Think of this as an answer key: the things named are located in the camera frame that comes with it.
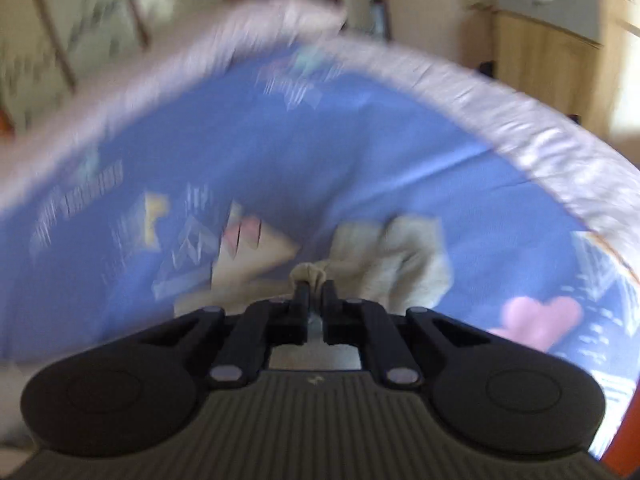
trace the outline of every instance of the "wooden cabinet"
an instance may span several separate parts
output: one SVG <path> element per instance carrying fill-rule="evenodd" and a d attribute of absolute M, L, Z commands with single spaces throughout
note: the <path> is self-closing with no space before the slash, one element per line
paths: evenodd
<path fill-rule="evenodd" d="M 498 79 L 566 115 L 588 116 L 599 47 L 519 16 L 498 17 Z"/>
<path fill-rule="evenodd" d="M 499 0 L 497 78 L 606 138 L 626 0 Z"/>

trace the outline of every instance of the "white cloth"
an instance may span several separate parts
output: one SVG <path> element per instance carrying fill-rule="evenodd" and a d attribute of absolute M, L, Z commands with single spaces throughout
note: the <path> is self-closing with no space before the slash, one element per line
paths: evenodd
<path fill-rule="evenodd" d="M 31 456 L 31 451 L 0 446 L 0 477 L 17 470 Z"/>
<path fill-rule="evenodd" d="M 0 477 L 8 474 L 21 452 L 33 445 L 20 414 L 20 396 L 27 382 L 44 366 L 0 363 L 0 444 L 20 447 L 0 447 Z"/>
<path fill-rule="evenodd" d="M 326 280 L 334 280 L 340 297 L 376 301 L 392 314 L 404 314 L 412 306 L 433 308 L 452 285 L 440 222 L 404 216 L 386 227 L 365 222 L 343 224 L 335 232 L 329 258 L 299 264 L 288 282 L 253 280 L 190 294 L 177 301 L 175 315 L 209 305 L 239 314 L 254 301 L 290 296 L 298 281 L 309 282 L 318 294 Z M 270 367 L 358 369 L 360 359 L 355 348 L 326 345 L 321 320 L 312 316 L 308 343 L 274 348 Z"/>

